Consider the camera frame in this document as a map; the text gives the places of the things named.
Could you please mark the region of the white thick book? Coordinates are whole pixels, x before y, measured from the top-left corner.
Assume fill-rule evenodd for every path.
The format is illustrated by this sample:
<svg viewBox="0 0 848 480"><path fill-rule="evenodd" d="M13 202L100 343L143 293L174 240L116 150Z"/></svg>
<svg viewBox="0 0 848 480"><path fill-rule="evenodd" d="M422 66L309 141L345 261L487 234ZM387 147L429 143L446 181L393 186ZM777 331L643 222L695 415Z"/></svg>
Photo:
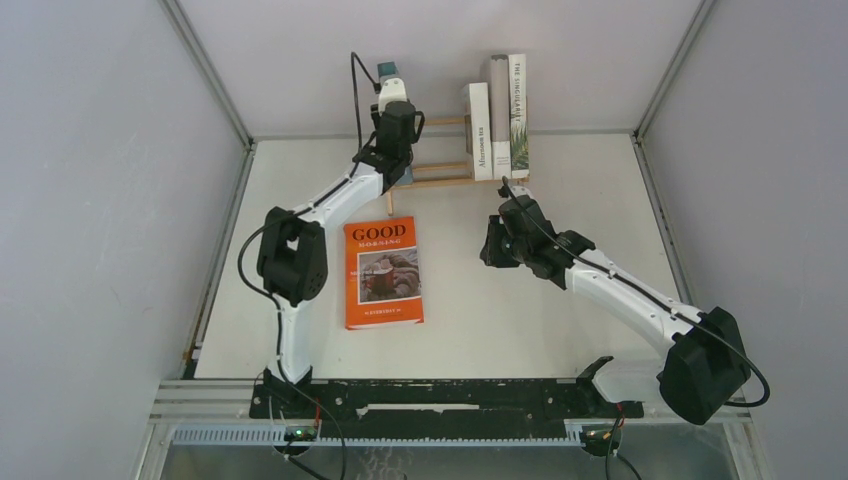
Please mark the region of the white thick book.
<svg viewBox="0 0 848 480"><path fill-rule="evenodd" d="M474 181L492 180L488 84L469 83L464 88L463 95L466 154L471 178Z"/></svg>

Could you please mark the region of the white Singularity palm book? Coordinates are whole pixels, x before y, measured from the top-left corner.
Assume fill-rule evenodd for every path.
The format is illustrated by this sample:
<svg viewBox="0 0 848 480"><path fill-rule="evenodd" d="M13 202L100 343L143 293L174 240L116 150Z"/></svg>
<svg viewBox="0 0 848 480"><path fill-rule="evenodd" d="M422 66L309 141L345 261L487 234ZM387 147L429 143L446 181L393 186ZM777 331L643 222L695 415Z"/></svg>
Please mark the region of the white Singularity palm book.
<svg viewBox="0 0 848 480"><path fill-rule="evenodd" d="M530 169L526 55L510 54L508 62L511 176L513 179L524 179L529 176Z"/></svg>

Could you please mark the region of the grey notebook with elastic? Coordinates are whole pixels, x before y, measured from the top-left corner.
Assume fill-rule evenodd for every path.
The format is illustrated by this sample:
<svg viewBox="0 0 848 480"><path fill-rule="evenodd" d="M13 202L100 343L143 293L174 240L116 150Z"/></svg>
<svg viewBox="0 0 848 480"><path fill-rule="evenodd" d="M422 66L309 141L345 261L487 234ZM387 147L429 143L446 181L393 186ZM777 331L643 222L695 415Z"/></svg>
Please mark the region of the grey notebook with elastic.
<svg viewBox="0 0 848 480"><path fill-rule="evenodd" d="M492 55L483 72L489 87L490 139L493 178L511 177L509 59L506 54Z"/></svg>

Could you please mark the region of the orange book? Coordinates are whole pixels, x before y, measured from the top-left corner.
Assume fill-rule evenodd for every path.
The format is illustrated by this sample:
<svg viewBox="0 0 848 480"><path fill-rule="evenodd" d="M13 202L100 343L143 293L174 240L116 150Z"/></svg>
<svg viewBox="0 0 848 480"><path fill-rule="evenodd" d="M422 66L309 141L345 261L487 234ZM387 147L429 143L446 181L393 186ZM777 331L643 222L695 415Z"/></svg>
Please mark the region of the orange book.
<svg viewBox="0 0 848 480"><path fill-rule="evenodd" d="M345 328L362 330L424 321L415 219L348 223Z"/></svg>

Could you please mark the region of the teal Humor book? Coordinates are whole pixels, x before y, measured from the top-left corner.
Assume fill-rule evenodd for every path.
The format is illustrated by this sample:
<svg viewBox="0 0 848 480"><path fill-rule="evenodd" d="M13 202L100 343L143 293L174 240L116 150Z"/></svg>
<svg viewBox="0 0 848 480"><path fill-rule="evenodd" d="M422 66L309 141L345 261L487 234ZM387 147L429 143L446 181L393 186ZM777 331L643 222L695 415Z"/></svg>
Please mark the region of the teal Humor book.
<svg viewBox="0 0 848 480"><path fill-rule="evenodd" d="M388 179L393 185L409 185L412 144L415 139L416 109L408 99L406 86L393 61L377 65L380 80L377 113L377 151L389 160Z"/></svg>

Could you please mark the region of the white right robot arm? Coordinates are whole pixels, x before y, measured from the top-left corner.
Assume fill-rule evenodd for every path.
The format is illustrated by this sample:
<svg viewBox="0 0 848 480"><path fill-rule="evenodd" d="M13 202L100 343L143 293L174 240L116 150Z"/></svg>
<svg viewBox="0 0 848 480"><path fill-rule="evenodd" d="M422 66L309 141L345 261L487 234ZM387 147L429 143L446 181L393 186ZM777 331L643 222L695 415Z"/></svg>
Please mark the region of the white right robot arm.
<svg viewBox="0 0 848 480"><path fill-rule="evenodd" d="M704 425L722 407L741 407L734 394L756 377L763 395L770 387L745 352L735 317L721 307L705 312L664 295L626 272L594 242L573 230L555 231L538 202L523 187L504 186L498 212L490 216L480 258L487 266L525 266L539 279L582 295L603 307L645 340L661 365L636 366L618 374L607 360L579 388L578 402L592 416L616 403L643 402L653 382L659 397L681 419Z"/></svg>

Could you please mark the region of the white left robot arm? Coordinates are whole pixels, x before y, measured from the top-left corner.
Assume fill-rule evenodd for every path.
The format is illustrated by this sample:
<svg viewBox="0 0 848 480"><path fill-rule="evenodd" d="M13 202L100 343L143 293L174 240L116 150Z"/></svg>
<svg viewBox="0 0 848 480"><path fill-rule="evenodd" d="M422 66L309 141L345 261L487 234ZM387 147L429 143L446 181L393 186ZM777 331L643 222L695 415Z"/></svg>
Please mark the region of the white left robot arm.
<svg viewBox="0 0 848 480"><path fill-rule="evenodd" d="M327 237L367 203L389 191L412 163L424 115L410 101L392 101L352 166L317 197L293 210L271 209L261 228L257 274L276 304L278 334L268 365L278 386L274 404L290 417L305 414L313 394L307 325L311 304L328 279Z"/></svg>

